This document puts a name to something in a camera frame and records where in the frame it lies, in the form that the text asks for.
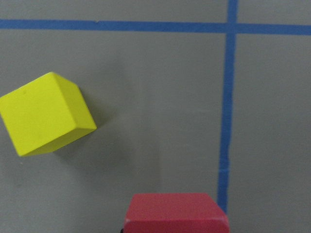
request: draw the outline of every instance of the yellow cube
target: yellow cube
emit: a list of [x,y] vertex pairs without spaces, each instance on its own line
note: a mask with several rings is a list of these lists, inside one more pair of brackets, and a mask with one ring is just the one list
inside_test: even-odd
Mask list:
[[55,151],[96,130],[79,87],[53,72],[0,98],[19,156]]

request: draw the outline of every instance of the gray surface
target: gray surface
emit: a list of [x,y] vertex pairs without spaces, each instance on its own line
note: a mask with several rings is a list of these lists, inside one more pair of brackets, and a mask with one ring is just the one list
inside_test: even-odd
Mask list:
[[309,0],[239,0],[240,23],[311,25]]
[[[38,2],[0,0],[0,18],[224,22],[227,1]],[[311,25],[310,1],[239,3],[239,22]],[[100,126],[18,158],[0,121],[0,233],[119,232],[137,192],[216,199],[224,35],[0,30],[0,44],[0,95],[56,71]],[[310,45],[238,36],[232,233],[311,232]]]
[[226,0],[0,0],[0,18],[225,22]]
[[239,35],[233,233],[311,232],[311,37]]
[[100,126],[18,158],[1,121],[0,229],[117,233],[134,193],[216,199],[224,38],[0,31],[0,95],[52,70],[80,86]]

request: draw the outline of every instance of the wooden block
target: wooden block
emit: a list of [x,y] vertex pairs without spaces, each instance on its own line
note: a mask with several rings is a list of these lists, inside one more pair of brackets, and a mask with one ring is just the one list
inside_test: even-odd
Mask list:
[[229,233],[228,219],[204,193],[136,194],[124,233]]
[[19,156],[55,151],[96,130],[79,87],[53,72],[0,98]]

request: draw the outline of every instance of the blue tape line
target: blue tape line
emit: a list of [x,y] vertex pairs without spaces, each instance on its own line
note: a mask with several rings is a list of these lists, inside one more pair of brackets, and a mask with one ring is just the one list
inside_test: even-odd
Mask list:
[[227,22],[230,24],[237,23],[237,18],[238,18],[238,0],[229,0]]
[[236,48],[236,34],[234,32],[237,22],[238,1],[229,0],[228,2],[228,25],[230,31],[226,35],[225,42],[225,72],[224,72],[224,87],[223,87],[223,108],[222,108],[222,128],[220,142],[220,158],[218,170],[218,192],[217,203],[222,210],[227,212],[228,186],[230,159],[229,148],[231,141],[231,126],[232,126],[232,96],[234,83],[234,62]]
[[225,33],[225,23],[0,19],[0,29]]
[[228,23],[0,19],[0,29],[311,35],[310,25],[233,23],[233,2]]
[[235,25],[235,32],[247,34],[311,35],[311,26],[239,23]]

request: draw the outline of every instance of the toy block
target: toy block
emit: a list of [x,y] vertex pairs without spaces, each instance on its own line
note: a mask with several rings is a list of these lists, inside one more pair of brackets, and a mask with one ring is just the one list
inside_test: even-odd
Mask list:
[[79,87],[53,72],[2,96],[0,114],[19,156],[53,152],[96,130]]
[[123,233],[229,233],[228,219],[204,193],[136,194]]

